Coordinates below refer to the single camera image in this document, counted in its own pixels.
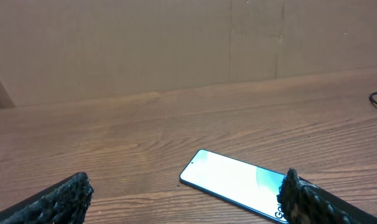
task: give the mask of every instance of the smartphone screen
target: smartphone screen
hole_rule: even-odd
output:
[[[204,149],[199,150],[180,180],[277,223],[288,223],[277,202],[283,174]]]

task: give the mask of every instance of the wood grain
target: wood grain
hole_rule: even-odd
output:
[[[77,171],[86,223],[269,223],[179,183],[199,148],[377,216],[377,68],[0,110],[0,210]]]

